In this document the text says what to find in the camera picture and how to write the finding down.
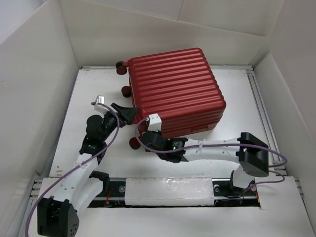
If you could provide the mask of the red hard-shell suitcase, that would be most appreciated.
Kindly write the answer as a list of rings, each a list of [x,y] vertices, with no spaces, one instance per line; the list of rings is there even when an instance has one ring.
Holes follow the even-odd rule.
[[[200,48],[119,61],[116,72],[129,75],[129,85],[121,92],[138,108],[133,123],[158,114],[165,138],[213,130],[226,108],[224,96]]]

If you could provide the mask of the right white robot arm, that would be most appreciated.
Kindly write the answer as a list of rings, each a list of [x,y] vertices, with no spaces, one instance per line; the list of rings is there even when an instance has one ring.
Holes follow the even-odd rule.
[[[230,192],[235,195],[248,188],[255,178],[269,175],[269,147],[251,133],[242,132],[238,138],[222,141],[167,139],[162,135],[158,114],[149,115],[145,121],[148,127],[139,138],[140,144],[161,160],[172,163],[222,160],[238,164],[228,182]]]

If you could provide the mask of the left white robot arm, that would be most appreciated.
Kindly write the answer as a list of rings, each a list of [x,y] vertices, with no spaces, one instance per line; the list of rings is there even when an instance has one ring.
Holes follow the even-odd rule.
[[[41,196],[37,204],[38,234],[44,237],[73,237],[79,229],[79,217],[98,195],[110,191],[109,176],[96,171],[106,150],[116,139],[119,129],[132,124],[138,109],[122,107],[115,103],[104,104],[104,97],[97,96],[92,103],[97,115],[86,121],[85,137],[74,167],[59,178],[48,198]]]

